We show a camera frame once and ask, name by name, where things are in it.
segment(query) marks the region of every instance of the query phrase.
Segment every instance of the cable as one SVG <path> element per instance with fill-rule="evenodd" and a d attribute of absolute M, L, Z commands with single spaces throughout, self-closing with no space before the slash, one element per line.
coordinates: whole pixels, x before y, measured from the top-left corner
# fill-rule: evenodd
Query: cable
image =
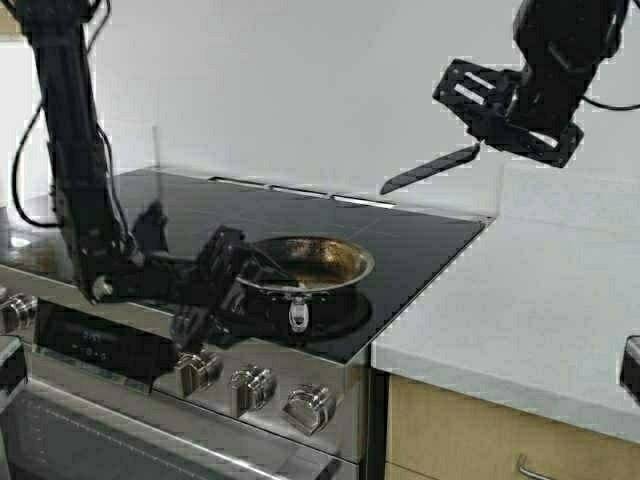
<path fill-rule="evenodd" d="M 638 9 L 640 9 L 640 0 L 633 0 L 633 3 L 635 4 L 636 7 L 638 7 Z M 602 110 L 609 110 L 610 112 L 633 112 L 635 110 L 640 110 L 640 103 L 636 103 L 634 105 L 623 105 L 623 106 L 609 105 L 606 103 L 598 102 L 597 100 L 587 97 L 586 95 L 582 97 L 582 100 L 584 100 L 591 106 L 600 108 Z"/>
<path fill-rule="evenodd" d="M 9 4 L 8 0 L 0 0 L 0 1 L 7 8 L 12 7 Z M 91 51 L 93 50 L 93 47 L 95 45 L 96 40 L 98 39 L 98 37 L 102 33 L 102 30 L 104 29 L 104 27 L 106 26 L 107 21 L 109 20 L 109 17 L 111 17 L 111 0 L 96 0 L 94 2 L 94 4 L 91 5 L 91 7 L 90 7 L 91 19 L 93 19 L 93 17 L 95 16 L 96 12 L 98 11 L 100 6 L 102 5 L 103 1 L 106 2 L 106 11 L 105 11 L 104 16 L 102 17 L 102 20 L 100 20 L 100 23 L 98 24 L 98 26 L 96 27 L 96 29 L 92 33 L 91 38 L 89 39 L 89 43 L 87 45 L 87 55 L 89 53 L 91 53 Z M 35 127 L 35 124 L 38 121 L 38 118 L 40 117 L 40 114 L 42 113 L 42 109 L 44 107 L 44 102 L 45 102 L 45 97 L 43 96 L 43 98 L 38 103 L 38 106 L 37 106 L 35 112 L 31 116 L 31 119 L 29 120 L 29 124 L 28 124 L 27 128 L 25 129 L 24 133 L 22 134 L 22 138 L 20 139 L 20 143 L 18 145 L 18 149 L 16 150 L 16 153 L 14 155 L 13 164 L 11 166 L 11 196 L 12 196 L 12 199 L 13 199 L 13 204 L 15 206 L 16 212 L 18 213 L 20 218 L 23 221 L 25 221 L 26 223 L 28 223 L 29 225 L 31 225 L 33 227 L 36 227 L 36 228 L 60 228 L 62 226 L 60 223 L 39 222 L 37 220 L 32 219 L 25 212 L 25 210 L 24 210 L 24 208 L 22 206 L 22 202 L 20 200 L 20 195 L 18 193 L 18 176 L 19 176 L 18 174 L 19 174 L 19 171 L 20 171 L 20 160 L 21 160 L 21 157 L 22 157 L 22 152 L 24 151 L 24 147 L 25 147 L 29 137 L 31 136 L 31 132 L 33 131 L 33 128 Z M 104 139 L 106 139 L 105 143 L 107 143 L 107 148 L 108 148 L 109 152 L 112 153 L 111 144 L 108 143 L 109 139 L 107 138 L 106 134 L 104 134 L 104 131 L 102 131 L 102 128 L 99 125 L 98 125 L 98 131 L 102 132 L 101 135 L 103 136 Z"/>

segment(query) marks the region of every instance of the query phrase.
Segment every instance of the wooden cabinet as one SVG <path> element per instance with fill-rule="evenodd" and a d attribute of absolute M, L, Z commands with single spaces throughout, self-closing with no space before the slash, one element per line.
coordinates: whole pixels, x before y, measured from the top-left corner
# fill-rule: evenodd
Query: wooden cabinet
<path fill-rule="evenodd" d="M 640 445 L 393 377 L 388 478 L 522 480 L 529 470 L 555 480 L 640 480 Z"/>
<path fill-rule="evenodd" d="M 0 41 L 20 38 L 20 27 L 6 8 L 0 5 Z"/>

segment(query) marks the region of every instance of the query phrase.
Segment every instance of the stove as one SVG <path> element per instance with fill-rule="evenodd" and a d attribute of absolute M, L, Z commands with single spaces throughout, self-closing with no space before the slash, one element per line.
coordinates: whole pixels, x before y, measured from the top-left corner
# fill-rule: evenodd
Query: stove
<path fill-rule="evenodd" d="M 273 336 L 215 336 L 200 355 L 184 356 L 173 369 L 155 368 L 157 374 L 147 381 L 143 374 L 133 378 L 122 361 L 116 362 L 119 369 L 111 368 L 114 363 L 104 359 L 111 350 L 104 350 L 104 345 L 116 331 L 123 337 L 116 336 L 114 343 L 128 345 L 123 338 L 148 335 L 155 340 L 142 343 L 154 345 L 154 352 L 161 350 L 171 338 L 177 307 L 157 302 L 90 305 L 70 285 L 71 265 L 57 232 L 24 229 L 3 209 L 0 283 L 37 297 L 42 305 L 35 324 L 20 324 L 14 332 L 32 346 L 32 375 L 38 387 L 29 395 L 48 401 L 41 397 L 49 386 L 57 392 L 52 397 L 64 391 L 78 402 L 121 412 L 214 456 L 228 452 L 224 440 L 232 434 L 221 437 L 207 428 L 207 422 L 228 422 L 226 429 L 238 430 L 233 435 L 249 435 L 252 440 L 244 445 L 262 439 L 273 440 L 274 448 L 281 446 L 282 452 L 274 455 L 277 460 L 237 447 L 231 455 L 240 459 L 240 467 L 230 474 L 234 478 L 254 475 L 256 469 L 266 478 L 309 478 L 309 472 L 315 472 L 313 478 L 375 478 L 380 468 L 374 465 L 384 462 L 384 435 L 376 438 L 384 431 L 384 385 L 379 383 L 384 378 L 369 368 L 368 346 L 483 230 L 486 219 L 156 170 L 119 176 L 118 191 L 130 224 L 160 199 L 169 218 L 170 253 L 175 256 L 195 256 L 214 230 L 225 225 L 245 232 L 249 242 L 286 236 L 347 240 L 368 250 L 375 268 L 357 285 L 357 305 L 350 317 L 334 319 L 323 326 L 321 335 L 295 344 Z M 27 207 L 32 215 L 48 215 L 47 198 Z M 78 340 L 60 340 L 72 338 L 69 332 L 80 332 Z M 79 354 L 74 354 L 72 344 Z M 87 349 L 95 361 L 87 357 Z M 128 355 L 123 351 L 118 355 Z M 95 382 L 107 382 L 110 390 Z M 138 400 L 127 400 L 129 395 Z M 201 416 L 197 424 L 176 426 L 157 418 L 163 409 L 177 415 L 193 408 Z M 203 429 L 209 433 L 203 435 Z M 15 456 L 19 463 L 20 452 Z"/>

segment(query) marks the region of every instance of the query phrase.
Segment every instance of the stainless steel stove front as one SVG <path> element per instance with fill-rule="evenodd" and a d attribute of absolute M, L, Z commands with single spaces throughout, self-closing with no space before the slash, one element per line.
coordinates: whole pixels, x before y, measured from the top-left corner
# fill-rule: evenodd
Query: stainless steel stove front
<path fill-rule="evenodd" d="M 134 304 L 92 306 L 71 286 L 4 266 L 0 266 L 0 284 L 170 338 L 170 315 L 154 309 Z M 32 403 L 62 402 L 63 408 L 79 415 L 94 412 L 91 415 L 112 418 L 126 435 L 139 431 L 144 438 L 173 444 L 177 452 L 189 452 L 188 456 L 196 459 L 218 462 L 234 452 L 230 468 L 237 469 L 243 462 L 247 467 L 240 468 L 241 474 L 233 474 L 237 478 L 247 478 L 243 477 L 246 470 L 253 472 L 249 476 L 255 474 L 252 478 L 318 478 L 321 474 L 346 480 L 360 475 L 368 428 L 370 370 L 366 349 L 343 365 L 258 340 L 227 350 L 208 345 L 208 355 L 203 357 L 215 357 L 210 381 L 198 385 L 194 368 L 192 375 L 187 372 L 190 382 L 185 385 L 184 378 L 174 371 L 160 377 L 150 395 L 143 395 L 101 378 L 95 369 L 50 356 L 46 349 L 38 348 L 33 325 L 15 333 L 32 344 L 31 374 L 37 380 L 29 387 Z M 253 390 L 247 388 L 249 382 L 232 381 L 249 366 L 254 373 L 268 372 L 272 381 L 267 382 L 271 385 L 268 394 L 257 403 L 247 399 L 259 390 L 259 379 L 250 385 Z M 328 401 L 323 403 L 322 395 L 314 396 L 314 392 L 324 392 Z M 14 426 L 24 427 L 19 423 Z M 223 478 L 231 475 L 224 472 Z"/>

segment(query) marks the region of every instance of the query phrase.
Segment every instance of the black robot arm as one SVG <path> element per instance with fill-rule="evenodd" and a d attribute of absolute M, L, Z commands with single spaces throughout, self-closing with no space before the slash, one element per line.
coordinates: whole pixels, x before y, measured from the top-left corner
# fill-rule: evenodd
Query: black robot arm
<path fill-rule="evenodd" d="M 525 0 L 514 22 L 524 68 L 496 71 L 456 59 L 433 98 L 480 143 L 562 168 L 584 136 L 573 114 L 600 63 L 618 51 L 628 9 L 629 0 Z M 478 151 L 479 144 L 395 177 L 382 193 L 468 163 Z"/>
<path fill-rule="evenodd" d="M 197 258 L 172 258 L 153 204 L 130 231 L 110 188 L 84 25 L 102 0 L 0 0 L 33 48 L 49 132 L 54 212 L 75 283 L 91 302 L 150 299 L 214 314 L 245 267 L 286 275 L 238 230 L 220 227 Z"/>

